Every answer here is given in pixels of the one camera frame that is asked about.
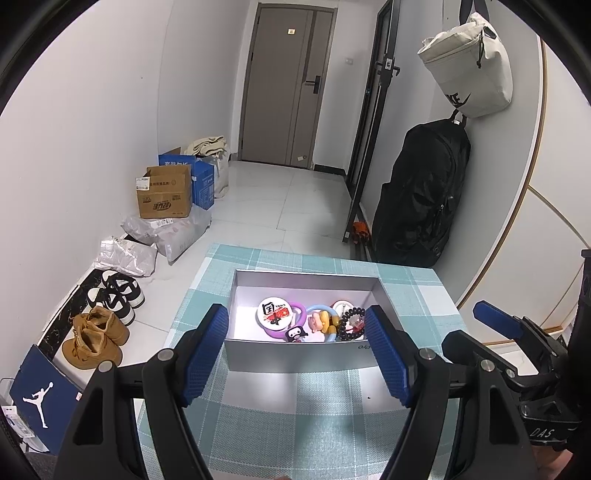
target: backpack handle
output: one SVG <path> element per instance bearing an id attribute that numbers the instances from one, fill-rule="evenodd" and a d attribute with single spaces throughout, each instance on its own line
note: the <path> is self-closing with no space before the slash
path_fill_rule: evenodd
<path id="1" fill-rule="evenodd" d="M 462 3 L 460 4 L 460 25 L 463 25 L 468 20 L 470 12 L 472 11 L 472 4 L 474 4 L 474 10 L 480 13 L 483 18 L 490 23 L 491 16 L 488 14 L 486 0 L 462 0 Z"/>
<path id="2" fill-rule="evenodd" d="M 458 113 L 460 113 L 460 111 L 456 108 L 453 111 L 453 113 L 449 119 L 453 122 L 456 119 Z M 466 122 L 467 122 L 466 115 L 462 114 L 462 121 L 460 122 L 460 125 L 462 126 L 462 128 L 466 128 Z"/>

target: purple bracelet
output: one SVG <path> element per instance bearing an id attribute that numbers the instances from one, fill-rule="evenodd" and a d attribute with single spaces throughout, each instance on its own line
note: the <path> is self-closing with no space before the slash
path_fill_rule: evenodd
<path id="1" fill-rule="evenodd" d="M 308 314 L 306 313 L 306 307 L 304 307 L 301 303 L 289 302 L 289 304 L 290 304 L 290 307 L 296 308 L 301 312 L 294 327 L 303 327 L 306 322 L 306 319 L 308 318 Z M 261 325 L 261 326 L 262 326 L 263 330 L 265 330 L 265 332 L 267 333 L 268 336 L 270 336 L 271 338 L 276 338 L 278 340 L 285 340 L 285 333 L 287 332 L 287 330 L 293 328 L 292 326 L 289 326 L 285 330 L 281 330 L 280 332 L 276 332 L 275 330 L 269 330 L 268 328 L 265 328 L 263 325 Z"/>

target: black bead bracelet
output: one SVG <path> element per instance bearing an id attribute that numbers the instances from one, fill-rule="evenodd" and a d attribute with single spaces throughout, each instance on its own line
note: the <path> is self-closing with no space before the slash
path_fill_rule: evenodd
<path id="1" fill-rule="evenodd" d="M 346 330 L 347 322 L 349 321 L 349 319 L 353 315 L 359 315 L 360 317 L 363 317 L 365 319 L 365 309 L 354 307 L 354 308 L 348 310 L 347 312 L 343 312 L 343 316 L 340 318 L 340 321 L 339 321 L 338 334 L 339 334 L 339 338 L 344 342 L 346 342 L 347 340 L 357 340 L 365 332 L 365 327 L 361 328 L 357 332 L 353 332 L 353 333 L 347 332 L 347 330 Z"/>

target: brown boot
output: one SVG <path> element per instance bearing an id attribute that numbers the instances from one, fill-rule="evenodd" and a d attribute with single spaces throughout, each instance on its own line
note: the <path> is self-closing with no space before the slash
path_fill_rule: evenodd
<path id="1" fill-rule="evenodd" d="M 81 313 L 72 320 L 74 329 L 79 325 L 95 332 L 104 333 L 115 345 L 123 346 L 129 338 L 129 329 L 121 323 L 112 311 L 96 306 L 90 313 Z"/>
<path id="2" fill-rule="evenodd" d="M 96 368 L 104 360 L 120 366 L 123 360 L 121 348 L 103 332 L 82 328 L 80 322 L 74 329 L 74 338 L 66 340 L 61 351 L 70 364 L 81 370 Z"/>

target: brown cardboard box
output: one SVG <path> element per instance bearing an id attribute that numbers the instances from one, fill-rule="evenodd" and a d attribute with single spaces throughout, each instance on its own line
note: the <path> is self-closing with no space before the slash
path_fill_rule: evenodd
<path id="1" fill-rule="evenodd" d="M 136 180 L 135 189 L 141 218 L 184 218 L 191 211 L 189 165 L 150 167 Z"/>

